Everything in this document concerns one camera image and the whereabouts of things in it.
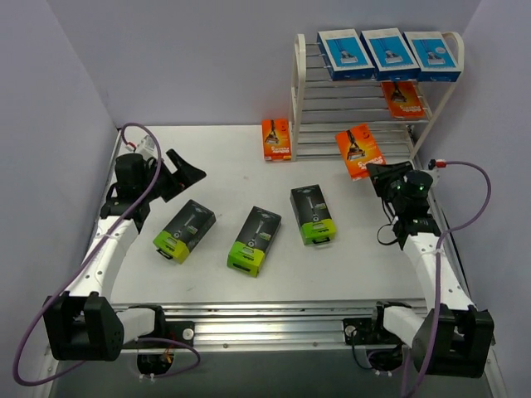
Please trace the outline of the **orange Gillette razor box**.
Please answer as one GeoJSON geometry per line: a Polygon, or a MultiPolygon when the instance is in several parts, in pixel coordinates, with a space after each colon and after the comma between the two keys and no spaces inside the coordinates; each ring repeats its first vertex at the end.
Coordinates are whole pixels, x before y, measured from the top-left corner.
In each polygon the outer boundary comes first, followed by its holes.
{"type": "Polygon", "coordinates": [[[263,157],[267,162],[292,159],[290,126],[287,119],[264,119],[261,123],[263,157]]]}
{"type": "Polygon", "coordinates": [[[353,181],[369,176],[367,165],[385,165],[386,160],[367,124],[360,124],[335,135],[341,158],[353,181]]]}
{"type": "Polygon", "coordinates": [[[394,119],[422,119],[425,116],[415,85],[410,81],[381,83],[382,93],[394,119]]]}

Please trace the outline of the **blue white Harry's razor box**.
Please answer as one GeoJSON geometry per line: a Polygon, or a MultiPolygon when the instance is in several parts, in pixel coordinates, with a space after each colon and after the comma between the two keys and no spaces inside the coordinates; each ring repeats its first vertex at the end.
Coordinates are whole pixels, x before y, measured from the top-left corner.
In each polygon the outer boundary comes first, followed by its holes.
{"type": "Polygon", "coordinates": [[[374,65],[376,81],[415,80],[418,77],[420,66],[398,28],[363,30],[360,40],[374,65]]]}

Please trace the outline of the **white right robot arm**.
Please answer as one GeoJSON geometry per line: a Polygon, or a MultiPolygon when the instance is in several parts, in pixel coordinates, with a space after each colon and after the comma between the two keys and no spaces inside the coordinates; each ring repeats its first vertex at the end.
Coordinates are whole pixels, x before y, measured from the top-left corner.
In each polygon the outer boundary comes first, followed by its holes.
{"type": "Polygon", "coordinates": [[[410,348],[422,375],[479,378],[494,335],[494,320],[463,290],[443,248],[446,232],[431,214],[428,195],[433,171],[447,166],[433,160],[427,170],[410,162],[370,163],[377,196],[392,210],[392,231],[418,278],[426,302],[422,318],[405,303],[379,303],[368,322],[378,342],[397,337],[410,348]]]}

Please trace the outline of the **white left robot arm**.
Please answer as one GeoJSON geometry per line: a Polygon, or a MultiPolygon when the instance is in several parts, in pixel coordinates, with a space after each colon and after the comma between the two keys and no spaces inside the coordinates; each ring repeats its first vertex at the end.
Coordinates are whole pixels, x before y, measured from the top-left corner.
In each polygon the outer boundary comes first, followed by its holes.
{"type": "Polygon", "coordinates": [[[175,172],[155,156],[128,153],[117,157],[115,180],[100,210],[95,236],[82,270],[56,299],[47,299],[43,318],[53,357],[59,361],[116,360],[123,346],[140,340],[159,347],[168,335],[158,305],[136,305],[116,311],[109,302],[129,247],[150,213],[150,203],[170,201],[206,173],[167,152],[175,172]]]}

